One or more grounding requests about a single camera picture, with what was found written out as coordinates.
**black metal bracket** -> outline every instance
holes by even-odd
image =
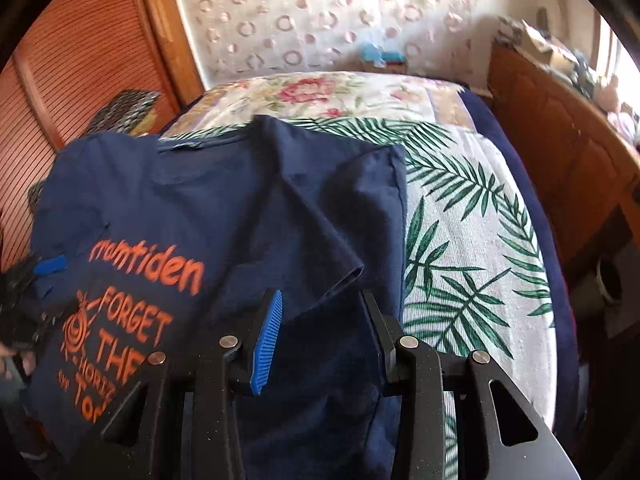
[[[198,354],[154,352],[118,392],[64,478],[244,480],[234,405],[253,396],[254,349],[273,289],[257,313],[220,331]]]
[[[360,298],[378,344],[382,394],[402,395],[392,480],[442,480],[443,391],[454,395],[460,480],[579,480],[544,420],[487,352],[436,352],[382,315],[369,291]]]

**metal screw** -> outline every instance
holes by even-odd
[[[166,359],[166,354],[164,352],[153,352],[149,357],[149,363],[153,364],[153,365],[161,365],[162,363],[164,363]]]
[[[405,348],[416,348],[418,346],[418,340],[412,335],[403,335],[400,338],[400,344]]]
[[[233,348],[238,344],[238,338],[234,335],[225,335],[220,338],[220,346],[222,348]]]
[[[491,356],[484,350],[475,350],[471,357],[478,364],[485,365],[491,360]]]

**blue object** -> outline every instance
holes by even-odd
[[[60,272],[66,269],[66,258],[64,254],[60,254],[56,258],[50,260],[41,260],[33,267],[33,273],[36,276],[49,276],[54,272]]]
[[[402,52],[397,50],[384,50],[382,52],[382,59],[387,63],[405,63],[406,57]]]
[[[33,280],[33,286],[38,298],[44,298],[51,291],[56,285],[56,278],[56,276],[39,276],[37,280]]]
[[[384,67],[387,63],[405,63],[406,57],[397,50],[383,50],[382,48],[366,43],[360,51],[360,59],[371,62],[375,67]]]
[[[236,399],[247,478],[388,478],[399,405],[371,384],[358,292],[399,317],[404,148],[267,116],[199,140],[93,134],[56,157],[31,247],[68,262],[43,307],[81,308],[38,354],[36,418],[73,455],[146,356],[211,345],[276,288],[270,368],[267,333],[257,353],[268,386]]]
[[[262,388],[269,379],[271,361],[276,349],[280,323],[282,322],[282,293],[276,290],[264,324],[260,330],[260,336],[254,349],[254,373],[251,375],[251,390],[255,395],[260,395]]]

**t-shirt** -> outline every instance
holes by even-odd
[[[68,260],[44,305],[79,309],[40,353],[31,409],[71,456],[146,356],[215,344],[207,331],[274,287],[270,380],[237,406],[248,477],[388,476],[398,403],[370,381],[357,292],[399,316],[405,209],[401,146],[267,116],[195,142],[76,140],[47,179],[32,248]]]

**floral bedspread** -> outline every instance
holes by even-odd
[[[556,334],[542,254],[500,151],[475,131],[451,83],[313,73],[207,92],[165,138],[221,135],[254,114],[379,144],[407,159],[405,332],[443,352],[484,349],[551,426]],[[457,477],[453,398],[445,397],[445,478]]]
[[[216,86],[165,135],[245,123],[255,114],[431,121],[474,130],[462,87],[421,77],[311,72],[256,77]]]

